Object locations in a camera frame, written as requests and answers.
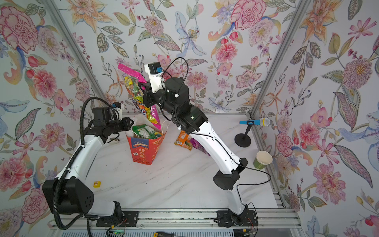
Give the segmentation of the large pink candy bag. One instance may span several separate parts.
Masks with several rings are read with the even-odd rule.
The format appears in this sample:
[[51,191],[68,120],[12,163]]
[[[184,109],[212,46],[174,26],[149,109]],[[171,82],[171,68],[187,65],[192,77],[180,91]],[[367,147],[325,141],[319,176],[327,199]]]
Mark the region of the large pink candy bag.
[[119,63],[117,67],[123,72],[125,87],[131,96],[132,103],[136,109],[145,116],[158,130],[161,130],[161,123],[155,105],[147,106],[144,101],[144,94],[138,83],[146,83],[144,76],[130,67]]

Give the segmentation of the green snack pack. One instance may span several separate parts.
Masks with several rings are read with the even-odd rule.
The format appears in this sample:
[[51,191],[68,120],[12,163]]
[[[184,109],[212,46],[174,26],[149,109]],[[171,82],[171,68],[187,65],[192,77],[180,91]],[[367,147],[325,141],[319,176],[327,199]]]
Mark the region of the green snack pack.
[[161,132],[154,130],[152,127],[147,126],[146,124],[133,126],[132,131],[138,137],[143,139],[154,140],[162,137]]

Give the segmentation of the red white paper bag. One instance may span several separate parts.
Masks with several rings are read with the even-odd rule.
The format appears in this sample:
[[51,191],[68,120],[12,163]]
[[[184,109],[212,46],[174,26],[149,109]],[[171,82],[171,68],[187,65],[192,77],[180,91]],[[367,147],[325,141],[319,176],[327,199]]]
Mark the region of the red white paper bag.
[[161,137],[156,139],[147,139],[143,138],[140,135],[137,135],[137,132],[130,130],[125,133],[131,152],[131,157],[133,162],[140,163],[144,165],[151,165],[155,160],[159,148],[161,147],[169,125],[170,121],[165,120],[161,124],[161,130],[157,129],[151,122],[149,122],[143,115],[132,116],[133,121],[135,122],[132,128],[138,125],[147,125],[156,132],[161,133]]

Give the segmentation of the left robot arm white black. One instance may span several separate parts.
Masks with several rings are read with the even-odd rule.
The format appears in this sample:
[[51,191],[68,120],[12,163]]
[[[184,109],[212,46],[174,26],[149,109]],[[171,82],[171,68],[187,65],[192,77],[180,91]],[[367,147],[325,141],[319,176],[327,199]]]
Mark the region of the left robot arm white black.
[[85,181],[98,152],[111,135],[129,131],[134,122],[123,117],[124,105],[115,102],[92,110],[94,119],[84,127],[80,120],[81,144],[68,164],[53,180],[42,186],[43,194],[55,216],[81,214],[97,217],[122,217],[119,202],[97,199]]

